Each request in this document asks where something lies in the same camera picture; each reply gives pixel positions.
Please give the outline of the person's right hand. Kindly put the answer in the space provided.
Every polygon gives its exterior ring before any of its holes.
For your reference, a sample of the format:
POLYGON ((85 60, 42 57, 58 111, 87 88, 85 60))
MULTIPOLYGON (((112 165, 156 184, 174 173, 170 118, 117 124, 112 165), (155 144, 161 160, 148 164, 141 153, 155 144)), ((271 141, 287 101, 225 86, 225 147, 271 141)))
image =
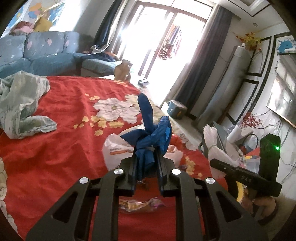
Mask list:
POLYGON ((243 193, 244 196, 241 205, 253 217, 258 213, 258 209, 262 208, 261 214, 257 220, 260 225, 266 225, 275 217, 278 211, 278 205, 274 197, 265 196, 253 198, 252 189, 249 188, 245 188, 243 193))

